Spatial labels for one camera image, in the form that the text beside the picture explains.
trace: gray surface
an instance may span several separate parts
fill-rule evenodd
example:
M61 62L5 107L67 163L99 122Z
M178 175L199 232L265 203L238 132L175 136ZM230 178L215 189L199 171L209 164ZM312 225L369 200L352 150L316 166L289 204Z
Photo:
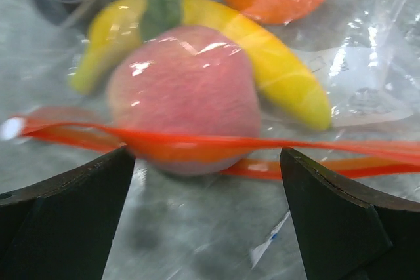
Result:
M398 17L416 58L420 57L419 5L420 0L407 0ZM0 12L1 120L45 104L83 104L104 112L101 96L81 100L65 88L71 66L83 50L80 35L60 31L44 21L30 0L0 0ZM299 38L293 26L288 30L285 40ZM329 40L330 45L336 45L334 39ZM311 137L292 128L266 128L265 133L271 136ZM324 138L332 140L344 134L351 138L365 135L342 130ZM417 137L417 133L408 130L402 136ZM318 159L345 156L305 152ZM271 154L275 158L278 152ZM0 193L72 169L96 156L36 142L0 143ZM418 174L362 182L420 201ZM251 269L249 251L265 241L286 212L282 183L220 176L183 180L146 170L139 163L104 279L304 280L291 220Z

